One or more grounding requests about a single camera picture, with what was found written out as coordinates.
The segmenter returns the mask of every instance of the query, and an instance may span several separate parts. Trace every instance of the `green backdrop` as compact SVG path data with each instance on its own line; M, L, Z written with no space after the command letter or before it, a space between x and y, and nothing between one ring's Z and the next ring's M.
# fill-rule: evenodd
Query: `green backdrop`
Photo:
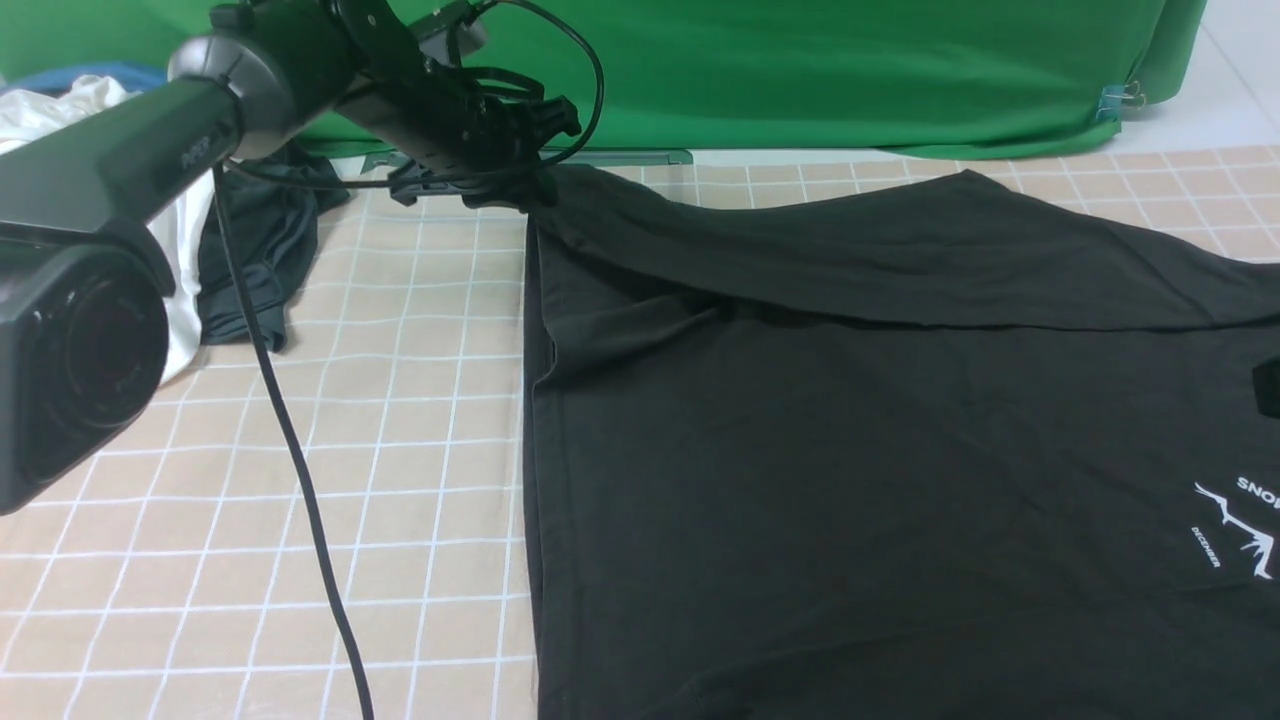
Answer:
M1181 83L1206 0L543 0L596 47L608 78L599 149L887 147L950 158L1071 152L1108 85L1148 102ZM164 65L207 28L210 0L14 3L0 73L99 60ZM438 0L392 0L406 20ZM589 109L577 47L513 6L472 61L544 81ZM306 133L329 154L379 149L342 118Z

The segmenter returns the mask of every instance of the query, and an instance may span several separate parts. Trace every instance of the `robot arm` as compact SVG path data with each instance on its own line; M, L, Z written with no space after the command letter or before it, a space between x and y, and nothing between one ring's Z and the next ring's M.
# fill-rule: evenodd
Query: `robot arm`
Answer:
M172 82L0 156L0 515L150 402L174 278L147 223L214 165L265 158L333 110L471 206L554 202L539 151L577 135L577 113L504 102L458 67L484 8L406 27L385 0L221 5Z

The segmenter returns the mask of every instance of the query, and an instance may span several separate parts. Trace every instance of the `blue fabric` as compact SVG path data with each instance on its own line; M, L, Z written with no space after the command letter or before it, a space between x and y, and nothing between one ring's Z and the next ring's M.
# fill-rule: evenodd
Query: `blue fabric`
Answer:
M61 95L72 88L81 76L111 77L129 92L146 92L164 85L164 70L141 63L92 63L59 68L22 78L0 88L0 95L10 90L29 90L41 95Z

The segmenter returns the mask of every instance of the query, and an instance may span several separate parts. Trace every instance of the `cable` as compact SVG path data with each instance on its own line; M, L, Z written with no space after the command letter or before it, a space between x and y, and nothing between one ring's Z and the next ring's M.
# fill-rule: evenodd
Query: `cable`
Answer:
M232 284L236 288L236 297L239 300L241 311L244 314L244 324L248 325L248 336L253 342L257 365L262 370L262 382L266 383L266 393L271 397L271 407L275 410L276 420L280 421L280 430L284 432L284 442L289 446L293 466L298 471L298 484L302 486L302 500L307 506L307 520L311 521L311 539L315 542L316 560L320 564L320 578L324 580L325 594L329 596L329 610L333 611L334 623L338 625L338 634L342 635L342 644L347 648L351 673L356 678L360 714L364 720L374 720L374 698L369 692L369 678L365 675L365 664L360 660L356 634L352 632L347 611L342 606L342 593L338 591L338 580L334 578L333 560L329 557L329 543L324 538L320 503L316 501L316 488L311 482L307 459L302 454L298 433L293 429L293 423L289 420L289 410L284 406L280 384L275 379L271 359L266 354L266 340L262 338L262 328L257 324L257 313L253 311L253 301L250 299L248 287L244 283L244 273L232 254L232 222L227 213L227 204L224 202L227 197L224 188L223 168L221 165L214 165L214 210L218 215L218 228L223 234L223 251L227 252L227 266L230 270Z
M346 182L317 182L317 181L300 181L293 178L282 178L275 176L269 176L266 173L259 173L248 168L241 167L238 163L227 163L227 167L238 174L251 177L261 182L270 182L275 184L282 184L285 187L298 187L303 190L396 190L401 187L411 187L415 184L422 184L425 182L430 183L456 183L467 182L474 179L489 179L506 177L512 174L530 173L534 170L540 170L543 168L549 168L552 165L558 165L564 160L568 160L573 155L577 155L586 143L591 141L591 136L595 135L595 128L600 124L600 114L604 111L604 65L600 63L600 56L596 55L595 49L591 44L586 41L585 37L577 33L576 29L568 26L564 20L556 17L550 10L532 3L531 0L486 0L481 5L476 6L475 17L488 13L489 10L497 8L498 5L515 5L517 8L524 8L525 10L543 18L544 20L556 26L557 29L563 32L577 44L579 47L586 54L588 59L591 61L591 72L595 73L595 101L591 105L591 119L586 123L586 128L582 129L582 135L566 147L564 150L552 155L550 158L544 158L534 163L524 163L520 165L511 165L509 168L499 168L497 170L483 170L475 173L460 173L454 176L435 176L430 178L399 178L399 179L385 179L385 181L346 181Z

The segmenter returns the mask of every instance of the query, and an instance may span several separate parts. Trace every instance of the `t-shirt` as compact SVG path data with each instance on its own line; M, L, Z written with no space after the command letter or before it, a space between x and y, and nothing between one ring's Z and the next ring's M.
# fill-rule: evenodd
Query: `t-shirt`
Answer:
M1280 717L1280 268L972 172L750 211L556 177L540 717Z

